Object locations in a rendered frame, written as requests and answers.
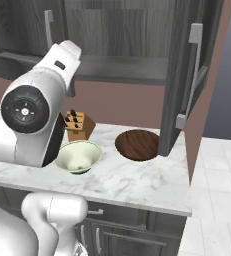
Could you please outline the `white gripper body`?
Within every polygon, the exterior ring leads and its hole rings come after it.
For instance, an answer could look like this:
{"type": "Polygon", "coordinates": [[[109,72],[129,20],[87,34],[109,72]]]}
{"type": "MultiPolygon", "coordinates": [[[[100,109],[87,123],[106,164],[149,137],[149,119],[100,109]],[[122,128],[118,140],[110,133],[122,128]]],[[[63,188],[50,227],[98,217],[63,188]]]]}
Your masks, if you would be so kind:
{"type": "Polygon", "coordinates": [[[66,90],[69,90],[71,81],[78,70],[82,50],[70,40],[54,44],[54,69],[64,80],[66,90]]]}

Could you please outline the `dark grey base cabinet door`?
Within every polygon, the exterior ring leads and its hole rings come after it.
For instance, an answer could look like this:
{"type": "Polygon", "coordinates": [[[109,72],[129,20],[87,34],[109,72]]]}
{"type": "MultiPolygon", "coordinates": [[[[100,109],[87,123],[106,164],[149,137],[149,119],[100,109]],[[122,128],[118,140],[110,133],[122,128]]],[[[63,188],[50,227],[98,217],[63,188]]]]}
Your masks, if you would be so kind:
{"type": "Polygon", "coordinates": [[[83,221],[74,226],[75,235],[78,241],[85,247],[88,256],[93,256],[91,225],[83,221]]]}
{"type": "Polygon", "coordinates": [[[133,228],[93,222],[95,256],[177,256],[180,239],[133,228]],[[100,228],[101,255],[97,253],[95,230],[100,228]]]}

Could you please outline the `dark grey base cabinet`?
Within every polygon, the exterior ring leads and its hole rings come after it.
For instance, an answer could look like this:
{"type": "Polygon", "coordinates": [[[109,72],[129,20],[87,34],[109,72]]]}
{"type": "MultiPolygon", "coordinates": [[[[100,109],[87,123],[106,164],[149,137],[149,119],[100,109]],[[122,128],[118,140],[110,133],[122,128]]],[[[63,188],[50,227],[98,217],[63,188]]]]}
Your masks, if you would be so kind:
{"type": "Polygon", "coordinates": [[[0,187],[0,256],[177,256],[184,216],[0,187]]]}

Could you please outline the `wooden knife block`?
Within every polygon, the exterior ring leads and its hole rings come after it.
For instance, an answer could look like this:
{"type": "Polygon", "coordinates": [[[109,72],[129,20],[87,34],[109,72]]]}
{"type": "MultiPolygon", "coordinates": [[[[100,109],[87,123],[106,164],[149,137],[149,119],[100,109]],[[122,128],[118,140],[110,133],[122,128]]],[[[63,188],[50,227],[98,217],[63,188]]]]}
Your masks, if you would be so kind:
{"type": "Polygon", "coordinates": [[[88,140],[96,123],[84,112],[71,109],[64,117],[69,141],[88,140]]]}

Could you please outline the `pale green bowl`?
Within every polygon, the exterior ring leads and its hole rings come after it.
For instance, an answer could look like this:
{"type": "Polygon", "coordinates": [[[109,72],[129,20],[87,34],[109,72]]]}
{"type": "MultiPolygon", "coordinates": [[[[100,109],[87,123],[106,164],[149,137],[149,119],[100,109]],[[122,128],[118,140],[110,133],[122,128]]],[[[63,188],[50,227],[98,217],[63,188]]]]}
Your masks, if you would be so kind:
{"type": "Polygon", "coordinates": [[[60,148],[54,163],[71,174],[83,174],[97,165],[102,155],[98,144],[89,140],[76,140],[60,148]]]}

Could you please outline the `dark brown wooden bowl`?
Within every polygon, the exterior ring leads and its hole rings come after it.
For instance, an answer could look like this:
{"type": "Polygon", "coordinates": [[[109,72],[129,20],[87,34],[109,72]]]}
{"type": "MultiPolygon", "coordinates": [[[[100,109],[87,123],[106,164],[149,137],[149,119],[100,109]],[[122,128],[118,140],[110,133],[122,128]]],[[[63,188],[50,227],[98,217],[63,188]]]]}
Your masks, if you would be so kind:
{"type": "Polygon", "coordinates": [[[141,129],[127,130],[115,140],[117,151],[133,161],[147,161],[158,155],[159,136],[141,129]]]}

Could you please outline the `dark grey drawer front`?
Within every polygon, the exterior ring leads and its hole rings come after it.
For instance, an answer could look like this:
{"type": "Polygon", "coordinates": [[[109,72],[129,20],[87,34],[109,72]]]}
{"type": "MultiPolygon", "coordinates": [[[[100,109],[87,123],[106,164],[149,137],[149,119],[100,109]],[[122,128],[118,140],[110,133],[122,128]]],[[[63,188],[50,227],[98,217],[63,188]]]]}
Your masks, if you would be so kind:
{"type": "Polygon", "coordinates": [[[103,209],[103,215],[87,215],[88,218],[143,227],[147,222],[147,211],[99,202],[88,202],[88,210],[103,209]]]}

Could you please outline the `dark grey wall cabinet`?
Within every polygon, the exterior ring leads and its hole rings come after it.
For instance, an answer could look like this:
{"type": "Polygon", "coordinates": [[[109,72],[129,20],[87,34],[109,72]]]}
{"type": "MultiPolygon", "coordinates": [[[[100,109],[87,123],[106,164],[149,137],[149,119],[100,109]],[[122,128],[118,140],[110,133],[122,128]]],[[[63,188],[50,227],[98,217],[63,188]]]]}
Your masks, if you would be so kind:
{"type": "Polygon", "coordinates": [[[178,0],[64,0],[79,81],[166,83],[178,0]]]}

